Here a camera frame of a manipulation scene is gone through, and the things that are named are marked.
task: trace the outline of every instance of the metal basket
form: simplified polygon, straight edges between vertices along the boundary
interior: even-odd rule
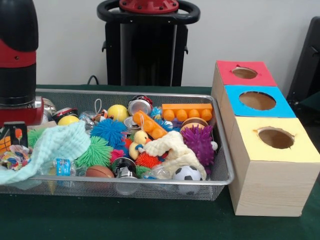
[[[121,197],[147,199],[184,199],[214,201],[224,186],[234,179],[230,152],[218,108],[217,101],[208,95],[161,94],[139,92],[109,92],[62,89],[38,89],[37,95],[50,99],[57,109],[77,107],[79,113],[94,111],[96,99],[101,99],[102,107],[114,104],[127,105],[134,96],[142,94],[150,97],[154,106],[172,104],[207,104],[213,106],[213,137],[218,143],[212,174],[206,181],[119,179],[81,176],[36,175],[15,185],[0,186],[0,193],[55,195],[79,197]]]

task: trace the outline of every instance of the white wall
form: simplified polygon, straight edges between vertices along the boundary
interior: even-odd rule
[[[216,60],[264,61],[287,94],[319,0],[190,0],[201,9],[189,25],[183,86],[211,86]],[[91,74],[106,83],[101,52],[102,0],[34,0],[39,22],[39,84],[84,84]]]

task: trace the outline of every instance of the purple spiky ball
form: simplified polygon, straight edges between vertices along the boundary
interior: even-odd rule
[[[202,129],[193,126],[181,131],[184,144],[195,153],[207,174],[211,173],[210,166],[214,164],[215,159],[215,151],[211,145],[212,130],[212,126],[206,126]]]

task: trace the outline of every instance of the wooden box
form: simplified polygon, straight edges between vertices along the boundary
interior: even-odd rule
[[[320,171],[318,151],[264,64],[220,64],[212,95],[235,169],[229,185],[235,214],[300,216]],[[245,74],[234,74],[235,65],[256,74],[243,79]]]

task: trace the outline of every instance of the green table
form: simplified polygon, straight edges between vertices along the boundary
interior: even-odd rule
[[[79,90],[210,94],[209,87],[48,86]],[[310,239],[320,238],[320,185],[301,217],[235,216],[228,188],[215,202],[0,195],[4,240]]]

